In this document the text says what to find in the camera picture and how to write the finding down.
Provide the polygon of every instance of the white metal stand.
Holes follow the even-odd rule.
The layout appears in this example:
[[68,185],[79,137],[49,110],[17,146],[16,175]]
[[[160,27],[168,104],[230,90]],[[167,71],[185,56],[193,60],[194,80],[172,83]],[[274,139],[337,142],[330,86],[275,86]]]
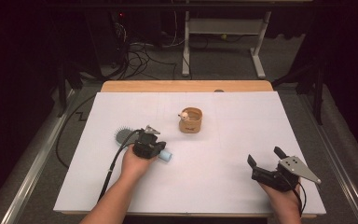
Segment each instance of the white metal stand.
[[189,34],[258,35],[257,44],[250,52],[257,76],[261,79],[266,78],[258,53],[269,25],[270,15],[270,11],[266,12],[264,20],[190,19],[189,12],[186,12],[182,75],[187,77],[190,74]]

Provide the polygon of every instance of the person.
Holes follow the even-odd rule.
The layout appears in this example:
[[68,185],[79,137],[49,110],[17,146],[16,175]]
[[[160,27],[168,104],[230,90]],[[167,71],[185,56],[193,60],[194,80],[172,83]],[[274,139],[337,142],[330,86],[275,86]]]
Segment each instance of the person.
[[[150,160],[137,157],[133,153],[133,145],[130,145],[124,154],[118,180],[80,223],[121,224],[138,181],[156,159],[157,157]],[[259,185],[269,196],[274,216],[279,224],[301,223],[298,200],[292,191],[279,192],[264,184],[259,183]]]

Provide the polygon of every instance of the dark background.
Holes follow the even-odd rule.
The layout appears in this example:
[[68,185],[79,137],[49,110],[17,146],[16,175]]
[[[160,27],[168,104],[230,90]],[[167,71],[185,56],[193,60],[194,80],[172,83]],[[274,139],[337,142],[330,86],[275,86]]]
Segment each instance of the dark background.
[[[277,10],[266,36],[307,33],[292,71],[322,55],[325,83],[358,141],[358,1],[350,4],[317,13]],[[64,68],[74,88],[81,88],[79,71],[102,77],[100,65],[120,57],[112,14],[51,12],[44,5],[40,0],[0,1],[0,188],[54,105],[50,95],[58,84],[58,68]],[[174,33],[170,12],[126,13],[131,34],[155,45],[161,31]],[[219,16],[211,11],[198,15]],[[184,12],[177,20],[183,31]]]

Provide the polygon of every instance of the gray carpet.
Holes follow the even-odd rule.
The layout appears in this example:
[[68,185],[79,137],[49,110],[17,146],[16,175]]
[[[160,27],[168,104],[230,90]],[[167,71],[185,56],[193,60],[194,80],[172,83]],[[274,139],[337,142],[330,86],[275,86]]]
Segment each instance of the gray carpet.
[[[267,80],[274,80],[285,75],[290,68],[296,51],[302,38],[285,40],[283,38],[267,39],[263,43],[260,51],[260,58],[263,63]],[[257,79],[248,48],[255,44],[254,37],[245,37],[235,43],[221,43],[219,41],[210,41],[206,49],[202,39],[194,39],[191,42],[193,47],[190,54],[191,72],[193,79]],[[189,79],[181,76],[182,69],[182,48],[155,49],[147,47],[147,53],[157,63],[149,61],[142,74],[131,77],[130,79]],[[132,65],[137,65],[140,60],[136,58],[131,61]],[[103,71],[108,74],[112,72],[111,67],[103,66]],[[310,116],[307,108],[307,101],[294,91],[295,84],[284,84],[276,89],[281,96],[283,106],[289,118],[289,121],[295,132],[297,141],[303,151],[304,157],[315,174],[324,182],[320,191],[327,214],[313,219],[304,219],[303,223],[330,224],[358,223],[358,216],[353,212],[353,207],[343,191],[342,183],[334,166],[331,163],[326,152],[325,141],[320,136],[320,130],[314,125],[314,120]],[[101,88],[101,83],[88,83],[78,93],[75,101],[75,107],[82,104]],[[70,164],[70,161],[76,150],[76,145],[85,126],[84,118],[87,117],[92,106],[90,99],[76,112],[83,112],[82,115],[75,113],[66,123],[63,129],[60,142],[58,143],[58,154],[62,161]],[[358,191],[358,145],[351,135],[345,120],[341,117],[334,100],[331,98],[328,90],[324,88],[323,102],[323,130],[328,136],[329,144],[338,149],[339,158],[353,185]],[[34,157],[43,144],[43,136],[48,135],[51,130],[49,123],[45,124],[33,143],[24,152],[12,175],[0,191],[0,222],[4,217],[10,203],[16,194],[23,178],[26,176]],[[55,149],[51,151],[46,166],[34,187],[27,204],[23,207],[17,223],[78,223],[83,215],[64,215],[52,211],[57,199],[62,181],[66,175],[67,169],[59,162]],[[160,220],[155,223],[181,223],[171,219]],[[241,223],[241,219],[187,219],[185,223]],[[145,221],[136,222],[133,219],[127,220],[127,223],[145,223]]]

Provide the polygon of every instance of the hand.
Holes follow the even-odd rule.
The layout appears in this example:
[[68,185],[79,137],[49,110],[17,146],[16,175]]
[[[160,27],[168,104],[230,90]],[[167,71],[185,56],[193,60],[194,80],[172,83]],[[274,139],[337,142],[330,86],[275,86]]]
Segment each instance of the hand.
[[133,153],[133,145],[129,145],[123,157],[121,164],[120,178],[129,178],[131,180],[139,180],[148,170],[149,166],[157,157],[152,159],[144,159]]
[[[301,223],[301,216],[298,211],[299,201],[291,190],[280,192],[267,185],[259,184],[269,196],[269,201],[278,223]],[[299,185],[296,186],[296,191],[299,194]]]

